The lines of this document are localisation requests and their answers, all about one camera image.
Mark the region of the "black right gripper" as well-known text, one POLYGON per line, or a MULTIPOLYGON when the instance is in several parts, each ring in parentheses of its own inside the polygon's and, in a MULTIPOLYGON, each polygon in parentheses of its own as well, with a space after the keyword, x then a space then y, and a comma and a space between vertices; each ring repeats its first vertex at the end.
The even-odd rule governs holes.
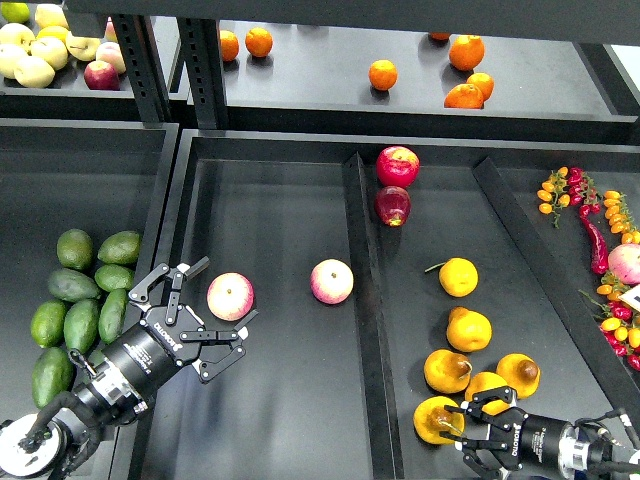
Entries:
POLYGON ((492 440, 439 433, 441 438, 454 441, 464 463, 481 479, 504 479, 502 467, 509 472, 523 469, 539 473, 586 472, 600 460, 600 445, 584 437, 577 426, 565 420, 526 413, 514 407, 516 398, 515 389, 502 386, 477 392, 470 402, 460 406, 444 406, 447 412, 492 425, 492 440), (483 408, 493 401, 506 403, 508 410, 498 416, 485 412, 483 408), (480 451, 493 453, 502 467, 490 468, 480 458, 480 451))

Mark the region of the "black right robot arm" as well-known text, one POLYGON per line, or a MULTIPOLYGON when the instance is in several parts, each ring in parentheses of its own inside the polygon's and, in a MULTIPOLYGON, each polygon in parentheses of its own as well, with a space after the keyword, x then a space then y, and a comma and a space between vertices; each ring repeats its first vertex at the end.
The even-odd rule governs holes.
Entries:
POLYGON ((482 479, 639 477, 639 435, 623 409, 569 422, 523 410, 517 391, 502 386, 445 410, 486 427, 480 439, 453 429, 439 434, 482 479))

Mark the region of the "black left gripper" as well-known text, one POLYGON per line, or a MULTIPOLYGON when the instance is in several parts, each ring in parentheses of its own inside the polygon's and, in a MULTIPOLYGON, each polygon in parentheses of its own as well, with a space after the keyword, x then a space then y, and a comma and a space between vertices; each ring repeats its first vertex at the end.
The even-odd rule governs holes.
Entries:
POLYGON ((106 346, 94 381, 94 393, 112 415, 141 414, 159 388, 183 367, 191 366, 206 384, 246 354, 243 342, 248 324, 259 314, 256 309, 230 330, 207 330, 188 306, 180 305, 183 284, 209 263, 207 256, 194 265, 160 263, 129 291, 129 302, 144 315, 106 346), (152 307, 150 293, 165 281, 170 282, 167 305, 152 307), (205 347, 220 346, 228 352, 217 360, 202 353, 205 347))

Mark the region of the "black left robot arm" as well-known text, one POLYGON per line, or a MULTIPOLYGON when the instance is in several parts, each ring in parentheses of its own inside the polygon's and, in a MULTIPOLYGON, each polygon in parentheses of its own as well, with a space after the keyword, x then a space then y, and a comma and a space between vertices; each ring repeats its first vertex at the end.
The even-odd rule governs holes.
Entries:
POLYGON ((181 369, 193 367, 208 383, 245 354, 251 310, 229 330, 209 330, 182 303, 185 282, 209 265, 156 266, 129 293, 141 319, 104 350, 94 365, 78 350, 68 357, 88 378, 56 395, 38 413, 1 426, 1 472, 19 479, 64 479, 98 449, 108 427, 134 423, 153 405, 158 390, 181 369))

